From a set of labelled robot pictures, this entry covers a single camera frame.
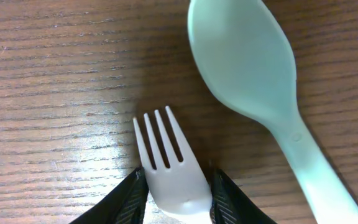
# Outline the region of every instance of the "wood grain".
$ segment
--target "wood grain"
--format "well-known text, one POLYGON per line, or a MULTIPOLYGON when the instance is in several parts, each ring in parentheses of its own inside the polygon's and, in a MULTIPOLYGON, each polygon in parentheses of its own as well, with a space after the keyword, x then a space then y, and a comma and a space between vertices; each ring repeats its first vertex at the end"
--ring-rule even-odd
MULTIPOLYGON (((358 201, 358 1, 266 0, 293 47, 301 113, 358 201)), ((131 118, 170 105, 278 223, 315 223, 269 132, 208 91, 189 0, 0 0, 0 223, 68 223, 140 164, 131 118)), ((150 198, 145 223, 175 223, 150 198)))

